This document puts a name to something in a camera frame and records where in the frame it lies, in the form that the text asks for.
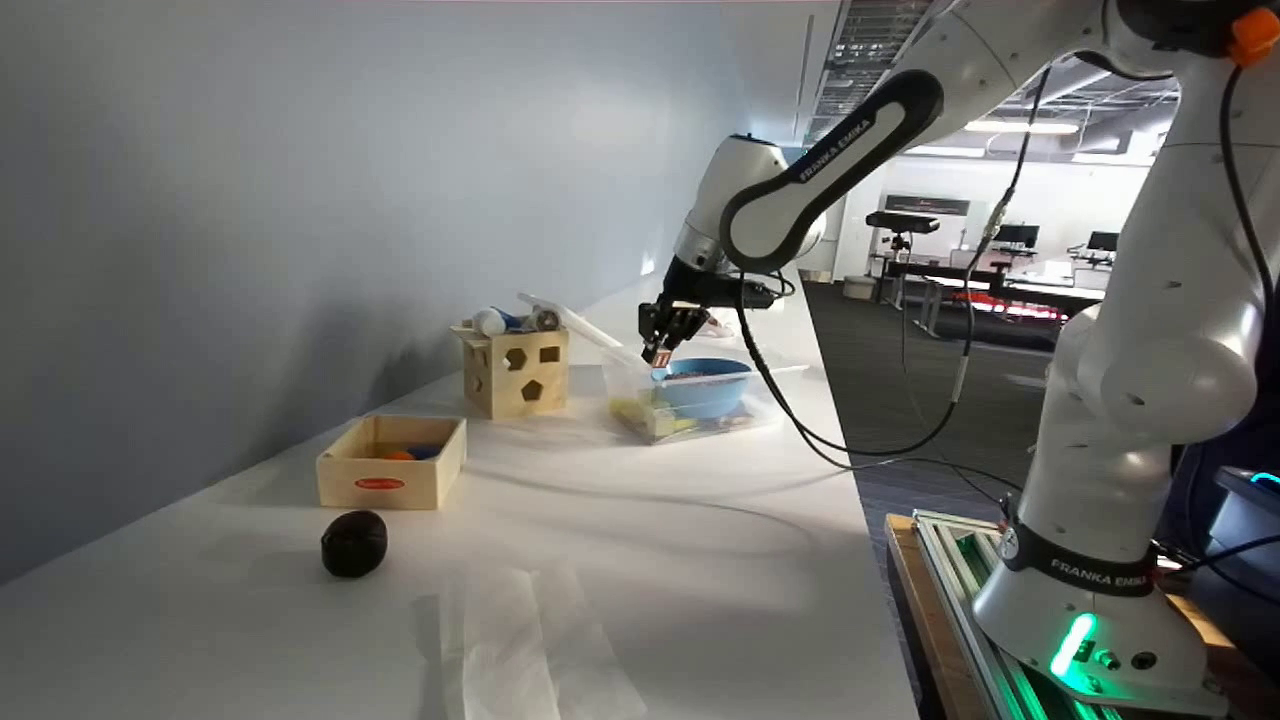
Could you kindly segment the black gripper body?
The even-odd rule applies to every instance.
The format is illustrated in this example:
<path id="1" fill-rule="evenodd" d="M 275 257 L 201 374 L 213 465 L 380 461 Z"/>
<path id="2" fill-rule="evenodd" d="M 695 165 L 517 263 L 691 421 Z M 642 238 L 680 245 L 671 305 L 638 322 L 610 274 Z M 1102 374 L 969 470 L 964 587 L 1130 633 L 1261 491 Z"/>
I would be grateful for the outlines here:
<path id="1" fill-rule="evenodd" d="M 638 309 L 642 342 L 655 337 L 663 343 L 668 333 L 695 337 L 710 313 L 733 300 L 735 284 L 729 276 L 671 262 L 661 296 Z"/>

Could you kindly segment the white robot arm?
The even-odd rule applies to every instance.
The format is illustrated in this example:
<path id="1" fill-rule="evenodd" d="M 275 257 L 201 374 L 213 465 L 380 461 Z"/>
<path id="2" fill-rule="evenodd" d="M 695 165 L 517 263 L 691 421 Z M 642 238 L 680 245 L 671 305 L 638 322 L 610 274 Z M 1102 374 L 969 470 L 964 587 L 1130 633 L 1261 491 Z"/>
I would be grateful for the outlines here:
<path id="1" fill-rule="evenodd" d="M 1221 716 L 1196 630 L 1156 594 L 1172 452 L 1261 399 L 1275 313 L 1280 0 L 947 0 L 805 157 L 756 137 L 713 154 L 661 296 L 649 363 L 745 309 L 818 217 L 891 157 L 964 132 L 1090 59 L 1177 87 L 1093 305 L 1057 342 L 1033 465 L 969 618 L 1001 658 L 1093 710 Z"/>

